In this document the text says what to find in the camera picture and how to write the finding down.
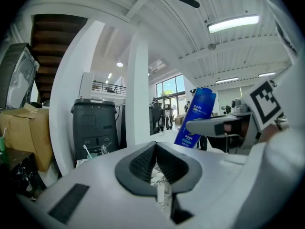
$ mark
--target desk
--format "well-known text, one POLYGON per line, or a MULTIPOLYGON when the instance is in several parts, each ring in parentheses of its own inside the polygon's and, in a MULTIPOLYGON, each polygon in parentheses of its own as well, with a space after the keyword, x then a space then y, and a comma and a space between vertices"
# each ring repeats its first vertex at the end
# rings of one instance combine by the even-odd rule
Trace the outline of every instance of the desk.
MULTIPOLYGON (((165 132, 160 132, 160 133, 151 135, 150 141, 174 143, 175 139, 177 137, 177 134, 178 134, 178 130, 167 130, 165 132)), ((207 148, 208 152, 223 153, 223 151, 220 149, 212 148, 209 140, 207 140, 207 142, 208 142, 208 148, 207 148)))

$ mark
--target glass window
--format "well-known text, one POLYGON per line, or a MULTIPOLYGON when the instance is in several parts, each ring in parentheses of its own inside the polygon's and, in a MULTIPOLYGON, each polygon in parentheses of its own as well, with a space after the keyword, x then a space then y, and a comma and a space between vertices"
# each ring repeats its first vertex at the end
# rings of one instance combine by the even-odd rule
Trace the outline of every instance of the glass window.
POLYGON ((178 114, 177 97, 171 98, 171 107, 173 109, 173 117, 176 118, 178 114))
POLYGON ((172 78, 172 79, 169 79, 169 80, 163 82, 164 96, 167 96, 169 94, 175 94, 175 93, 177 93, 175 78, 172 78))
POLYGON ((157 84, 157 97, 162 97, 162 83, 157 84))
POLYGON ((161 108, 163 109, 163 99, 158 100, 158 103, 161 103, 161 108))
POLYGON ((170 104, 170 100, 169 99, 164 99, 164 104, 170 104))
POLYGON ((183 75, 179 75, 176 77, 176 83, 177 83, 177 92, 185 91, 183 75))
POLYGON ((179 95, 178 96, 178 106, 179 106, 179 115, 185 114, 184 106, 186 105, 186 95, 179 95))

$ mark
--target fluorescent light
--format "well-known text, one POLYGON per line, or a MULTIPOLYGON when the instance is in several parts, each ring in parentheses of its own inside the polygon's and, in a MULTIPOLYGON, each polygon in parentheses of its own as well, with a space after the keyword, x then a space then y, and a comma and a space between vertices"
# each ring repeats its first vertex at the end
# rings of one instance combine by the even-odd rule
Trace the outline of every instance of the fluorescent light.
POLYGON ((216 81, 216 83, 230 82, 230 81, 236 81, 236 80, 238 80, 238 77, 216 81))
POLYGON ((234 18, 234 19, 229 19, 226 21, 210 24, 208 25, 208 29, 212 34, 218 31, 222 31, 237 26, 257 24, 258 22, 259 22, 258 15, 250 15, 250 16, 244 16, 240 18, 234 18))
POLYGON ((258 77, 264 77, 264 76, 273 75, 273 74, 275 74, 275 72, 259 74, 258 77))

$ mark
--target wooden staircase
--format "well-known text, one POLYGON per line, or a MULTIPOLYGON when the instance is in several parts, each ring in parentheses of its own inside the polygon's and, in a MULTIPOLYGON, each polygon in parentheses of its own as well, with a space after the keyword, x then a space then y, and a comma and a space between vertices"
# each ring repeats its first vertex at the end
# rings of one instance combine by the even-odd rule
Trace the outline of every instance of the wooden staircase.
POLYGON ((72 15, 39 14, 34 16, 31 46, 40 64, 35 78, 40 96, 38 102, 43 103, 50 99, 61 59, 86 22, 87 18, 72 15))

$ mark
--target balcony railing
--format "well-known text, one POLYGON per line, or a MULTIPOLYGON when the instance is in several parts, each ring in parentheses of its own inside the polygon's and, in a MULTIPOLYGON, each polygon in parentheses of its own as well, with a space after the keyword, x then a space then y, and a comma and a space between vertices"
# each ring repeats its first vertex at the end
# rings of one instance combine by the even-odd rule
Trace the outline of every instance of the balcony railing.
POLYGON ((104 93, 123 94, 126 95, 126 87, 113 84, 106 84, 103 82, 93 81, 92 90, 104 93))

